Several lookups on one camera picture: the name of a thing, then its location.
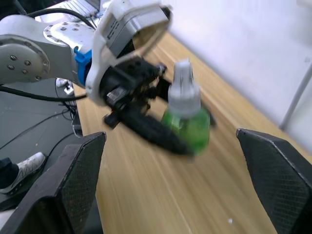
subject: wooden table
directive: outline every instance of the wooden table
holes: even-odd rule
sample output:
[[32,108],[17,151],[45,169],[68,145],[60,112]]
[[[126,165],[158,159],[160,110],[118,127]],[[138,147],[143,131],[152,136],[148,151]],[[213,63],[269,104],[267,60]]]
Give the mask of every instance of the wooden table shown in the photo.
[[[256,110],[171,35],[147,57],[168,66],[189,57],[203,100],[216,118],[209,148],[194,162],[150,145],[122,124],[111,131],[102,124],[109,112],[90,100],[78,102],[84,135],[106,131],[97,184],[97,203],[106,234],[275,234],[251,182],[236,139],[248,128],[288,140],[309,155]],[[84,90],[76,88],[76,94]],[[161,118],[166,106],[152,104]]]

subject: shoe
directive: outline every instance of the shoe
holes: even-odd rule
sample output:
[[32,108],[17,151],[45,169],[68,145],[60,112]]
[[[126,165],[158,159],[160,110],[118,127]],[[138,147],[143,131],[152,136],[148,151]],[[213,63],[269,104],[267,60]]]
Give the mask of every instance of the shoe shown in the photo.
[[22,182],[30,175],[37,172],[45,162],[45,156],[43,153],[36,153],[27,160],[17,164],[19,167],[19,173],[14,182],[6,187],[0,189],[1,194],[13,194],[18,188],[22,186]]

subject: white wall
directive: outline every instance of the white wall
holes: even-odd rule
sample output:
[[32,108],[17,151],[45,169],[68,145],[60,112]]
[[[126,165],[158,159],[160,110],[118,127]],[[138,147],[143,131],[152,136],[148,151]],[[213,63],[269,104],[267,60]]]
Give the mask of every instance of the white wall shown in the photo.
[[[163,0],[172,33],[279,125],[312,62],[312,10],[296,0]],[[312,81],[288,127],[312,153]]]

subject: green bottle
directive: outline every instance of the green bottle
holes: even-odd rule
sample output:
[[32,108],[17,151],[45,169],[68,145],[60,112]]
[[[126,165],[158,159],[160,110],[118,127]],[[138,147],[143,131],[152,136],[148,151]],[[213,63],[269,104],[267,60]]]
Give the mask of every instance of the green bottle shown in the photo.
[[210,116],[201,106],[200,87],[194,81],[189,60],[175,64],[168,106],[162,122],[188,143],[195,154],[200,153],[209,143]]

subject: blue connector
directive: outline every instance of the blue connector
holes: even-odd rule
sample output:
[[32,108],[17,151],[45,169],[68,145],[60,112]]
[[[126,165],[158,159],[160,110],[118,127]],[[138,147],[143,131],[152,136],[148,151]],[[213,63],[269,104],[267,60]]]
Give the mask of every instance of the blue connector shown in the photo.
[[78,78],[80,83],[85,86],[86,85],[85,71],[87,64],[91,62],[92,50],[89,50],[87,53],[83,54],[79,52],[78,48],[76,47],[74,49],[74,52],[76,54],[75,60],[78,63]]

